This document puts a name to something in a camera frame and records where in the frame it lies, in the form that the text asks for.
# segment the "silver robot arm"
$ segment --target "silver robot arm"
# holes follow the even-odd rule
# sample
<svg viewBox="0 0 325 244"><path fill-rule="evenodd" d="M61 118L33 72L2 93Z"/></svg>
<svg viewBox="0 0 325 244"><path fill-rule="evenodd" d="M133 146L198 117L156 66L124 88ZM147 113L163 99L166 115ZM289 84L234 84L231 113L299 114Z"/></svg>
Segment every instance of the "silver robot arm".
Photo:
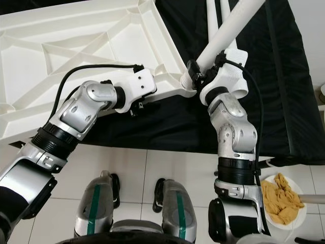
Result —
<svg viewBox="0 0 325 244"><path fill-rule="evenodd" d="M262 232L262 192L255 184L257 131L247 120L237 98L247 89L242 71L247 53L226 49L215 64L201 73L195 60L188 62L192 88L208 106L211 123L217 131L218 178L214 188L218 198L209 205L209 235L215 242L236 243L241 237Z"/></svg>
<svg viewBox="0 0 325 244"><path fill-rule="evenodd" d="M110 81L83 83L0 172L0 243L8 241L21 219L37 215L57 184L52 174L65 166L101 110L127 112L134 102L156 91L147 69L132 74L129 80L141 82L125 87Z"/></svg>

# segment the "fried food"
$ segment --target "fried food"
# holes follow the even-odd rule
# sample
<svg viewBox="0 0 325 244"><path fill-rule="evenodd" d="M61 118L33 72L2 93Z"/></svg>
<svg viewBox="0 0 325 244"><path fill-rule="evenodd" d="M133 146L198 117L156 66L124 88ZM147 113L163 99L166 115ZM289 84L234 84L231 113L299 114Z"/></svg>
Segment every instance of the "fried food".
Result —
<svg viewBox="0 0 325 244"><path fill-rule="evenodd" d="M274 177L274 181L276 185L266 180L261 183L264 206L275 223L288 225L305 205L281 173Z"/></svg>

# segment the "plate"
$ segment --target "plate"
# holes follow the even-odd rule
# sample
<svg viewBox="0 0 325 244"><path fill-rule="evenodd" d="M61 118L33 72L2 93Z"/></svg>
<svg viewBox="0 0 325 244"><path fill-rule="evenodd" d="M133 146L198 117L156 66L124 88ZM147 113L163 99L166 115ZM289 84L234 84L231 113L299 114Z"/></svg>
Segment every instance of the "plate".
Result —
<svg viewBox="0 0 325 244"><path fill-rule="evenodd" d="M273 184L276 184L275 181L274 181L274 177L276 175L271 175L269 177L267 177L265 180L267 180L268 182L271 182ZM290 178L286 177L285 176L285 179L288 181L289 183L289 186L291 186L291 189L296 192L297 194L301 195L303 194L303 191L301 190L301 188ZM281 230L293 230L293 229L296 229L298 228L299 226L301 226L301 224L304 222L305 218L306 218L306 215L307 215L307 207L305 205L305 207L303 208L300 208L299 209L299 212L298 212L298 215L296 217L296 219L294 221L292 221L290 224L288 225L282 225L282 224L278 224L278 223L275 223L270 215L266 212L265 210L265 217L266 219L275 227L281 229Z"/></svg>

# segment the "white pole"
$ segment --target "white pole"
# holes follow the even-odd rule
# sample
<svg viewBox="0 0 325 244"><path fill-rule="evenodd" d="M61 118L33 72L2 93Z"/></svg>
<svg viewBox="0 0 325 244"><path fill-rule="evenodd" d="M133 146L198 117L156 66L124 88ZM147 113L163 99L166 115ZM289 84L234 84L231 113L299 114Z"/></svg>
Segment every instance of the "white pole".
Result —
<svg viewBox="0 0 325 244"><path fill-rule="evenodd" d="M221 6L221 16L222 16L222 23L226 21L226 19L230 15L230 6L229 6L229 0L220 0L220 6ZM237 49L237 42L236 39L234 39L230 45L229 48Z"/></svg>
<svg viewBox="0 0 325 244"><path fill-rule="evenodd" d="M208 17L208 36L210 42L219 29L214 0L207 0L207 17Z"/></svg>
<svg viewBox="0 0 325 244"><path fill-rule="evenodd" d="M222 50L229 47L230 43L242 31L264 2L265 0L241 0L237 3L227 20L222 24L211 42L209 42L197 59L202 73L205 73L207 69L212 67L215 57ZM185 71L180 81L185 89L192 89L192 80L188 71Z"/></svg>

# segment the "black cloth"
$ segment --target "black cloth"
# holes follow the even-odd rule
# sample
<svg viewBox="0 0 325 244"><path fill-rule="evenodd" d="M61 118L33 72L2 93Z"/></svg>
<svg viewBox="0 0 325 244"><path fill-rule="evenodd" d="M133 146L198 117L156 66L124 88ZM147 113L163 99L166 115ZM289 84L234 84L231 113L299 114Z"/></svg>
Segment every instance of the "black cloth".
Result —
<svg viewBox="0 0 325 244"><path fill-rule="evenodd" d="M42 7L46 4L33 1L37 2ZM221 24L220 2L215 2ZM231 8L236 2L230 0ZM183 61L197 58L208 44L206 1L156 0L156 6ZM246 68L255 77L263 97L261 155L276 157L273 164L277 166L325 164L325 133L302 37L288 1L267 1L238 35L237 44L249 54ZM240 103L258 129L258 102L247 81L249 94ZM101 117L83 143L217 153L216 132L207 107L197 96L174 96L154 102L135 118L129 114Z"/></svg>

